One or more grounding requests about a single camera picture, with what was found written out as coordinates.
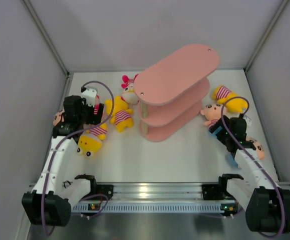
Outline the peach doll blue pants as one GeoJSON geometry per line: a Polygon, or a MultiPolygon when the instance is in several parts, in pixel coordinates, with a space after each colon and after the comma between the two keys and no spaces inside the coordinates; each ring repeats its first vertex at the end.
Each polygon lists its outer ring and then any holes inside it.
{"type": "Polygon", "coordinates": [[[222,104],[214,103],[206,105],[200,110],[200,114],[206,118],[204,126],[210,128],[217,123],[222,115],[222,104]]]}
{"type": "Polygon", "coordinates": [[[60,122],[64,122],[63,114],[64,114],[64,110],[62,109],[54,115],[53,126],[56,126],[60,122]]]}
{"type": "MultiPolygon", "coordinates": [[[[258,156],[259,160],[262,161],[265,158],[265,153],[264,153],[264,148],[261,145],[261,143],[259,141],[257,141],[255,138],[250,137],[250,136],[246,137],[246,141],[251,142],[255,146],[256,151],[257,151],[257,156],[258,156]]],[[[232,157],[231,154],[228,154],[228,156],[226,157],[226,160],[232,166],[239,168],[239,169],[241,168],[241,166],[236,163],[236,161],[234,160],[234,158],[232,157]]]]}

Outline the yellow bear striped shirt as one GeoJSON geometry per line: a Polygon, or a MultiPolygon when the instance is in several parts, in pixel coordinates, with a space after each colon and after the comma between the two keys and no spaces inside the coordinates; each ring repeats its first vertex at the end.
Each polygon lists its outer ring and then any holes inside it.
{"type": "Polygon", "coordinates": [[[231,113],[242,113],[248,108],[248,103],[224,85],[219,85],[212,94],[217,103],[225,105],[231,113]]]}
{"type": "Polygon", "coordinates": [[[106,107],[106,114],[110,117],[110,123],[115,124],[116,130],[121,133],[126,128],[134,126],[132,118],[133,109],[129,108],[128,103],[121,97],[116,96],[114,101],[107,99],[104,102],[106,107]]]}

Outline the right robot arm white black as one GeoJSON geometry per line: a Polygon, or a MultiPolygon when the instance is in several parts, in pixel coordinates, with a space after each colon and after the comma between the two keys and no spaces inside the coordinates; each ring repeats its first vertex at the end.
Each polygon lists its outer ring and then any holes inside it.
{"type": "Polygon", "coordinates": [[[247,138],[247,123],[242,117],[222,116],[211,121],[210,134],[226,146],[229,159],[243,170],[243,175],[223,175],[218,193],[233,196],[245,210],[250,231],[259,233],[290,232],[290,190],[282,189],[258,158],[258,147],[247,138]]]}

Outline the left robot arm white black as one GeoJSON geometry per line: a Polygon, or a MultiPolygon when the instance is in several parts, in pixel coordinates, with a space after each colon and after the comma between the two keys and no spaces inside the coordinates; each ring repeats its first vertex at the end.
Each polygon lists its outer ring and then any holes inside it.
{"type": "Polygon", "coordinates": [[[68,224],[71,208],[83,197],[92,200],[98,188],[94,176],[77,174],[69,187],[64,187],[64,175],[73,153],[87,158],[102,147],[108,131],[102,123],[104,105],[99,96],[78,95],[64,99],[63,109],[53,118],[49,154],[32,191],[23,195],[21,203],[34,225],[64,227],[68,224]]]}

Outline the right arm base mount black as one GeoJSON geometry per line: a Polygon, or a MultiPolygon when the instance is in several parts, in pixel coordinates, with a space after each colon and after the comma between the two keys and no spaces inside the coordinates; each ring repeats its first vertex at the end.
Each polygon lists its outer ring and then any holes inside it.
{"type": "Polygon", "coordinates": [[[223,199],[223,195],[218,184],[203,184],[202,194],[205,201],[217,201],[223,199]]]}

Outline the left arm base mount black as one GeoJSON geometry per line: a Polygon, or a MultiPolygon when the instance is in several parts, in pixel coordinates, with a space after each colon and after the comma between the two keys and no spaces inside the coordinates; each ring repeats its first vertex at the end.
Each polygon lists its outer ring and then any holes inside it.
{"type": "Polygon", "coordinates": [[[95,190],[96,194],[103,194],[108,197],[108,199],[112,199],[113,197],[114,185],[112,184],[98,184],[95,190]]]}

